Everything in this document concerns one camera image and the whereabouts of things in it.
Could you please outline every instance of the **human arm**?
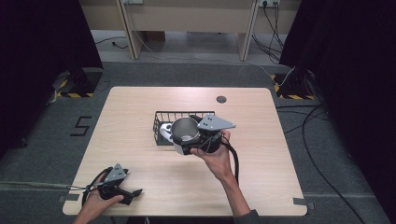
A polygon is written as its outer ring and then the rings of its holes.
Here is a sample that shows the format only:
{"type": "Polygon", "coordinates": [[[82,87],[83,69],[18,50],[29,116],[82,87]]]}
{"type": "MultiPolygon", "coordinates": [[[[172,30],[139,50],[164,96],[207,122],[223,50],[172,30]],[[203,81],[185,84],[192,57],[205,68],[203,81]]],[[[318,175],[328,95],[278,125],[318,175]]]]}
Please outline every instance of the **human arm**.
{"type": "MultiPolygon", "coordinates": [[[[222,141],[228,144],[231,134],[226,130],[222,130],[221,133],[227,139],[223,139],[222,141]]],[[[192,148],[191,154],[203,159],[209,170],[220,181],[233,211],[233,216],[241,217],[249,214],[250,208],[248,203],[233,176],[228,148],[220,145],[219,149],[213,153],[205,153],[201,149],[192,148]]]]}

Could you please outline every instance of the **black curtain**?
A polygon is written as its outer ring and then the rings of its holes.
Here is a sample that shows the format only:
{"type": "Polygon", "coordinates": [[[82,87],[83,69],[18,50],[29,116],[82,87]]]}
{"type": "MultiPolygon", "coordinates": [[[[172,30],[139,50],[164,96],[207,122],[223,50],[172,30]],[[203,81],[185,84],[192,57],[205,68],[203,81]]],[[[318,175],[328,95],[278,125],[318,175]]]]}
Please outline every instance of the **black curtain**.
{"type": "Polygon", "coordinates": [[[303,0],[280,63],[313,71],[353,160],[396,222],[396,1],[303,0]]]}
{"type": "Polygon", "coordinates": [[[78,0],[0,2],[0,156],[19,144],[63,71],[103,67],[78,0]]]}

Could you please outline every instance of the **sleeve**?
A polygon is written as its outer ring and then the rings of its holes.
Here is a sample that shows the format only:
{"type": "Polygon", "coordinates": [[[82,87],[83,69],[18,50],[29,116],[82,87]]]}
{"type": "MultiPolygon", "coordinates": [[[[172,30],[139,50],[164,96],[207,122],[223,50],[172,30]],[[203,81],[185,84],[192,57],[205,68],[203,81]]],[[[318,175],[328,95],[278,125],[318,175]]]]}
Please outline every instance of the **sleeve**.
{"type": "Polygon", "coordinates": [[[251,210],[248,214],[233,218],[234,224],[261,224],[259,214],[256,210],[251,210]]]}

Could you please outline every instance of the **gray carpet floor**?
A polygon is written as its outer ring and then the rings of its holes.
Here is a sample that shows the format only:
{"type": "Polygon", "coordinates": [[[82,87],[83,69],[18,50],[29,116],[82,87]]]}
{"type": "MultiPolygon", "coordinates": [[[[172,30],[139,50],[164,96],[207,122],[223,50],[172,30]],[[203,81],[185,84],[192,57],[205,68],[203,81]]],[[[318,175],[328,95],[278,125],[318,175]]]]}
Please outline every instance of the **gray carpet floor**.
{"type": "MultiPolygon", "coordinates": [[[[104,67],[92,98],[60,97],[45,108],[27,138],[28,146],[10,150],[0,161],[0,181],[72,184],[106,97],[114,86],[268,88],[273,93],[276,106],[321,103],[318,98],[313,101],[277,98],[271,78],[253,65],[104,63],[104,67]],[[91,117],[80,123],[90,128],[85,136],[70,136],[80,132],[75,129],[80,116],[91,117]]],[[[289,71],[282,66],[265,68],[270,74],[289,71]]],[[[304,217],[263,217],[264,223],[360,223],[318,174],[305,150],[302,128],[293,130],[303,124],[312,108],[278,109],[297,176],[310,204],[308,214],[304,217]]],[[[315,114],[318,116],[305,125],[305,139],[321,172],[366,223],[389,223],[359,167],[348,157],[326,107],[321,107],[315,114]]],[[[63,204],[58,202],[66,194],[66,190],[0,185],[0,223],[71,223],[74,218],[64,215],[63,204]]],[[[115,219],[117,223],[144,223],[138,217],[115,219]]],[[[172,223],[166,218],[156,217],[155,220],[172,223]]],[[[111,223],[111,220],[99,217],[93,223],[111,223]]]]}

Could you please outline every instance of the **black wire basket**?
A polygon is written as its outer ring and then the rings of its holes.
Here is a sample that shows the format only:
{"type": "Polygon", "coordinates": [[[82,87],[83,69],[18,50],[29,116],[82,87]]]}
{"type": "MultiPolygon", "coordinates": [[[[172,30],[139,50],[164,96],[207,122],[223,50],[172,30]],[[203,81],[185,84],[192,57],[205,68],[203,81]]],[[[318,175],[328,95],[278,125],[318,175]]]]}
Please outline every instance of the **black wire basket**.
{"type": "Polygon", "coordinates": [[[160,128],[165,123],[173,123],[177,119],[188,118],[191,115],[203,118],[206,115],[215,115],[215,111],[156,111],[152,131],[157,146],[172,146],[160,133],[160,128]]]}

